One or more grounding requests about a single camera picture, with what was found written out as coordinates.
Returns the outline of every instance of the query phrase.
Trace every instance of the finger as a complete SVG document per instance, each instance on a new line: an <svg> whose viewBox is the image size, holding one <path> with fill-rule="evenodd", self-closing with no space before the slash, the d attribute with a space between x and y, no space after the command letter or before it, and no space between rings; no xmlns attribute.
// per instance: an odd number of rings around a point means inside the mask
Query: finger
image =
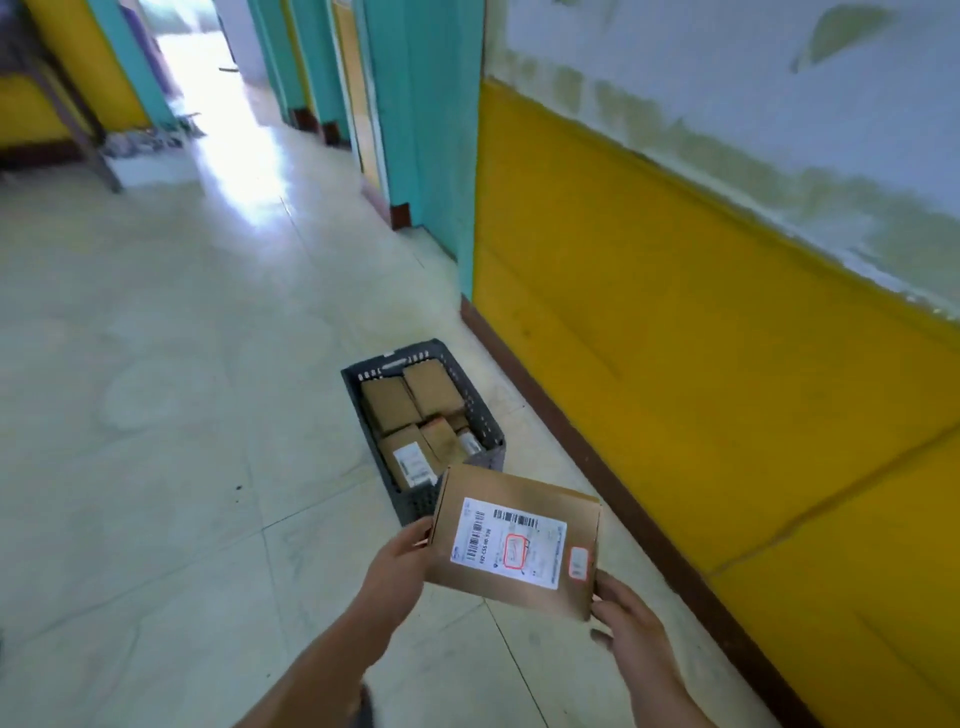
<svg viewBox="0 0 960 728"><path fill-rule="evenodd" d="M419 521L414 521L406 527L401 528L400 532L387 542L386 548L396 556L399 556L401 553L406 553L425 539L432 527L433 516L424 516Z"/></svg>
<svg viewBox="0 0 960 728"><path fill-rule="evenodd" d="M430 567L430 562L433 560L433 552L429 548L415 548L409 553L403 554L400 558L404 562L408 562L413 567L414 573L423 578L426 575L426 570Z"/></svg>
<svg viewBox="0 0 960 728"><path fill-rule="evenodd" d="M619 604L641 623L648 626L662 626L654 611L634 590L605 571L597 571L596 593L604 601Z"/></svg>
<svg viewBox="0 0 960 728"><path fill-rule="evenodd" d="M590 630L590 638L608 652L613 652L613 637L599 629Z"/></svg>
<svg viewBox="0 0 960 728"><path fill-rule="evenodd" d="M626 630L636 630L636 621L619 604L612 601L595 601L590 607L593 615L606 624L613 631L623 633Z"/></svg>

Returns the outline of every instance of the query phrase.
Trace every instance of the brown cardboard package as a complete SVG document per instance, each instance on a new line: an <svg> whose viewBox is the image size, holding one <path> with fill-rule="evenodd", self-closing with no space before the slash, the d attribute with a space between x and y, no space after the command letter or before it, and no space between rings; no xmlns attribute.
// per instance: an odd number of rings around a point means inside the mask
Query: brown cardboard package
<svg viewBox="0 0 960 728"><path fill-rule="evenodd" d="M420 432L436 455L441 468L462 463L467 459L467 451L461 445L457 433L443 417L434 418L426 425L421 425Z"/></svg>
<svg viewBox="0 0 960 728"><path fill-rule="evenodd" d="M361 382L360 391L370 413L373 427L381 435L389 435L422 420L413 397L402 376L384 376Z"/></svg>
<svg viewBox="0 0 960 728"><path fill-rule="evenodd" d="M600 501L471 465L454 465L430 535L427 581L587 620Z"/></svg>
<svg viewBox="0 0 960 728"><path fill-rule="evenodd" d="M443 471L416 425L407 425L385 437L380 441L380 452L402 491L417 485L432 485Z"/></svg>
<svg viewBox="0 0 960 728"><path fill-rule="evenodd" d="M440 359L427 359L403 370L417 409L424 418L454 415L464 409L464 398L457 391Z"/></svg>
<svg viewBox="0 0 960 728"><path fill-rule="evenodd" d="M446 418L446 421L450 423L450 426L453 427L454 432L460 432L460 430L465 427L470 427L470 423L467 422L467 413L458 412L455 415L449 415Z"/></svg>

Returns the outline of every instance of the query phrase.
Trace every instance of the teal door frame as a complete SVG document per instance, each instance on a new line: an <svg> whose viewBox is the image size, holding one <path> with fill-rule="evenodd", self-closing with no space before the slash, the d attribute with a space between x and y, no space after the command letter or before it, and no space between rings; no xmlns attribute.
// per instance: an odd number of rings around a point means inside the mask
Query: teal door frame
<svg viewBox="0 0 960 728"><path fill-rule="evenodd" d="M344 139L350 139L344 92L340 87L333 29L324 0L289 0L290 14L303 54L307 92L321 124L334 122Z"/></svg>
<svg viewBox="0 0 960 728"><path fill-rule="evenodd" d="M263 50L267 65L267 77L274 90L280 115L288 124L293 123L293 109L307 106L300 74L297 71L297 56L290 36L287 21L280 3L283 0L248 0L256 36Z"/></svg>
<svg viewBox="0 0 960 728"><path fill-rule="evenodd" d="M177 117L163 96L163 90L154 76L150 64L143 56L133 31L120 10L116 0L86 0L100 30L107 37L113 54L127 74L130 85L140 105L147 112L150 123L159 128L170 128L177 124Z"/></svg>
<svg viewBox="0 0 960 728"><path fill-rule="evenodd" d="M362 5L391 204L409 203L413 224L425 226L457 259L460 289L469 299L485 4Z"/></svg>

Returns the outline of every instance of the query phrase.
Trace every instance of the hand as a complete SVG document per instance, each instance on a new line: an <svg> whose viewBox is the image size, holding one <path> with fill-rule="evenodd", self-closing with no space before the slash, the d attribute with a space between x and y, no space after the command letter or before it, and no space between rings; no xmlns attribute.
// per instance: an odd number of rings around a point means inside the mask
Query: hand
<svg viewBox="0 0 960 728"><path fill-rule="evenodd" d="M425 539L433 526L427 516L403 528L381 548L348 612L389 636L417 606L430 554Z"/></svg>
<svg viewBox="0 0 960 728"><path fill-rule="evenodd" d="M593 641L606 647L616 660L634 703L647 705L652 699L686 696L684 681L657 615L630 587L605 571L597 571L593 615L610 627L612 634L590 630Z"/></svg>

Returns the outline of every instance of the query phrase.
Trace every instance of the wooden table leg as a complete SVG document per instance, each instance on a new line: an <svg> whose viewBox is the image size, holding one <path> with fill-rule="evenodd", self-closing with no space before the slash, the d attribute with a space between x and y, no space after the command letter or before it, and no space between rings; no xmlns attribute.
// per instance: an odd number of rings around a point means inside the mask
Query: wooden table leg
<svg viewBox="0 0 960 728"><path fill-rule="evenodd" d="M77 121L70 112L70 109L60 98L57 89L50 82L50 79L47 78L46 73L44 73L44 68L40 60L36 56L31 55L24 56L23 61L27 66L27 73L30 75L30 78L34 80L34 83L39 86L40 90L43 91L50 100L60 121L62 121L63 125L69 130L70 135L73 136L74 141L77 142L77 145L84 153L87 163L93 171L96 172L97 176L107 184L107 187L109 187L111 191L120 192L123 189L123 185L120 184L120 181L116 175L113 174L113 170L109 168L104 158L100 156L100 152L94 145L93 140L87 136L80 122Z"/></svg>

